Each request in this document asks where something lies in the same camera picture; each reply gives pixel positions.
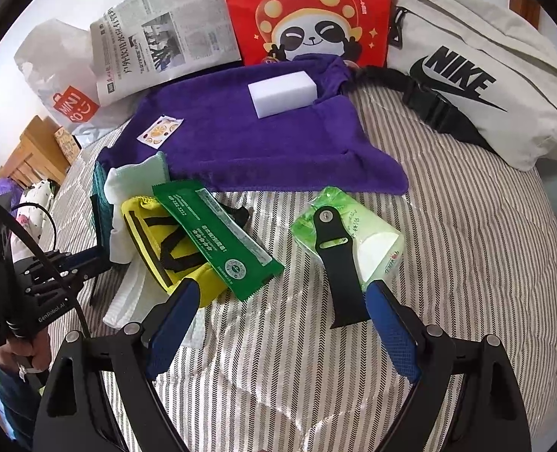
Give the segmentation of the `person's left hand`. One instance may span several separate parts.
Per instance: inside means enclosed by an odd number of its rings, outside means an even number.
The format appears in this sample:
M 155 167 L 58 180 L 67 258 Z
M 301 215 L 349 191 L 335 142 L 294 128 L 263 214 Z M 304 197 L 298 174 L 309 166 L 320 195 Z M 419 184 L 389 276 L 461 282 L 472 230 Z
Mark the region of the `person's left hand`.
M 44 371 L 52 362 L 50 336 L 47 329 L 39 331 L 31 340 L 10 337 L 0 346 L 0 368 L 6 373 L 19 373 L 19 358 L 30 357 L 31 365 L 37 371 Z

